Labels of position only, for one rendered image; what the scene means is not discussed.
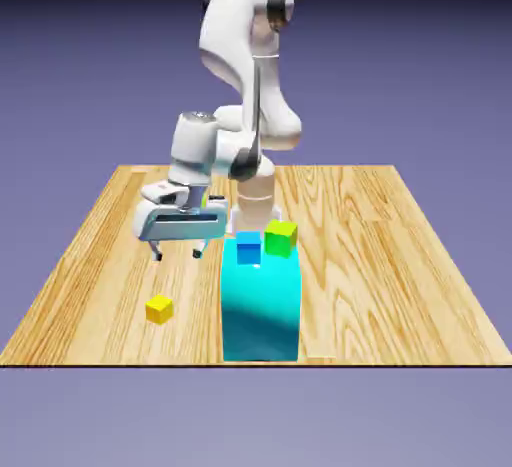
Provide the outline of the large cyan box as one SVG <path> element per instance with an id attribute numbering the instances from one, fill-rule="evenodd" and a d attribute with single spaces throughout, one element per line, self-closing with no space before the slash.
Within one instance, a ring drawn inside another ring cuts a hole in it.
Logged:
<path id="1" fill-rule="evenodd" d="M 220 276 L 223 360 L 295 362 L 301 299 L 296 249 L 287 258 L 262 253 L 260 264 L 240 264 L 236 240 L 226 239 Z"/>

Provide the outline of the small blue cube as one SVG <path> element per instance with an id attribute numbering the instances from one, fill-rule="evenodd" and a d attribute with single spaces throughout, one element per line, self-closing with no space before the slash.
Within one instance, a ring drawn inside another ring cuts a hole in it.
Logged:
<path id="1" fill-rule="evenodd" d="M 239 231 L 236 234 L 237 263 L 240 265 L 261 264 L 261 235 L 259 231 Z"/>

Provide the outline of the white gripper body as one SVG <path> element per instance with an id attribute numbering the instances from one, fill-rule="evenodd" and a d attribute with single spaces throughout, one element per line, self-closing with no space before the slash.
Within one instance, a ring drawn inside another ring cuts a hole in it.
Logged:
<path id="1" fill-rule="evenodd" d="M 224 235 L 228 201 L 208 199 L 205 207 L 184 209 L 142 200 L 135 209 L 133 233 L 141 241 L 212 239 Z"/>

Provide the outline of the small green cube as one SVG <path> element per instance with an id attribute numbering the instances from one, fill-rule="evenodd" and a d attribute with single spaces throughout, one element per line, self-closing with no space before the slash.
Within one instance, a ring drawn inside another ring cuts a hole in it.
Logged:
<path id="1" fill-rule="evenodd" d="M 288 258 L 297 244 L 295 222 L 271 220 L 264 231 L 264 248 L 268 255 Z"/>

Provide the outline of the small yellow cube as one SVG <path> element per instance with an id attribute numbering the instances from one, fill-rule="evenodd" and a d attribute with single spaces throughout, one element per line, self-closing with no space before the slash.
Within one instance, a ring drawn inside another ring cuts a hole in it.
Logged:
<path id="1" fill-rule="evenodd" d="M 173 313 L 173 300 L 163 295 L 156 295 L 145 303 L 146 319 L 154 324 L 164 324 L 173 316 Z"/>

